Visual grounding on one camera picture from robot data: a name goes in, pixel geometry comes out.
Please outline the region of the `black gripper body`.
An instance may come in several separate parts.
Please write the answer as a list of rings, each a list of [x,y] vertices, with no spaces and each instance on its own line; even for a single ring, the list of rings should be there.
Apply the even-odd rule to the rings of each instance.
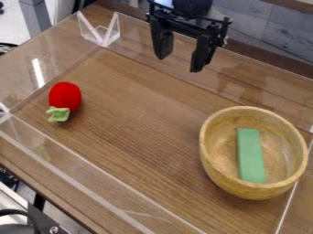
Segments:
[[[214,0],[149,0],[147,19],[158,17],[181,33],[191,37],[209,26],[218,27],[218,36],[225,41],[233,19],[213,6]]]

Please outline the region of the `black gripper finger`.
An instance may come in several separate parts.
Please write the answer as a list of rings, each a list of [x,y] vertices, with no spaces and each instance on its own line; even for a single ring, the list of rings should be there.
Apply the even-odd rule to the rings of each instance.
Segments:
[[[167,22],[153,18],[150,20],[150,33],[155,56],[158,59],[165,59],[174,49],[174,33]]]
[[[197,46],[195,51],[193,52],[190,72],[199,72],[203,69],[203,67],[210,63],[218,47],[218,42],[220,40],[207,34],[203,34],[197,39]]]

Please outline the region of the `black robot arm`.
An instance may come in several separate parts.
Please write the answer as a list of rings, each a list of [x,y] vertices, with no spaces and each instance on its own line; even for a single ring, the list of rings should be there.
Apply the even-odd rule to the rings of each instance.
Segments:
[[[154,53],[165,59],[174,50],[174,33],[197,40],[190,72],[210,63],[217,48],[226,44],[233,19],[213,7],[214,0],[149,0],[147,22]]]

